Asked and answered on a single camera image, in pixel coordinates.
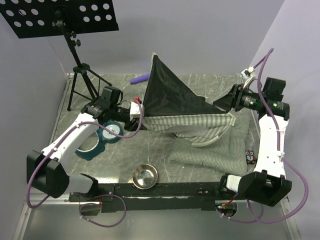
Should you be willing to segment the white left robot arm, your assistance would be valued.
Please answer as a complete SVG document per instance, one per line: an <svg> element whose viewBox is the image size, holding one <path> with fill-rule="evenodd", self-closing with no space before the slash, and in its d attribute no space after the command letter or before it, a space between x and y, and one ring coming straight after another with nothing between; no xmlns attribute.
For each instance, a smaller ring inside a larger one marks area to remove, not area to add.
<svg viewBox="0 0 320 240"><path fill-rule="evenodd" d="M41 151L31 151L26 157L27 190L32 187L58 198L64 193L80 193L87 201L99 195L99 183L94 177L81 173L67 173L65 167L81 144L109 120L133 123L139 119L141 127L144 106L134 98L130 108L119 105L123 92L112 86L103 88L102 94L87 103L67 130Z"/></svg>

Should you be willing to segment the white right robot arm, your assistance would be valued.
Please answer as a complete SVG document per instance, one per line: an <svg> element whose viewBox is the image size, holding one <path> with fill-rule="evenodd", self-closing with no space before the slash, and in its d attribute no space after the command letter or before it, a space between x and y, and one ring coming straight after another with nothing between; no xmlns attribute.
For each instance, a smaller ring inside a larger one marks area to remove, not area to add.
<svg viewBox="0 0 320 240"><path fill-rule="evenodd" d="M275 206L292 189L284 169L284 138L290 118L290 106L282 101L284 80L268 77L262 95L234 84L225 96L214 101L215 107L225 111L243 108L258 113L260 142L257 163L253 172L244 176L226 173L220 179L219 196L230 199L237 194L269 207Z"/></svg>

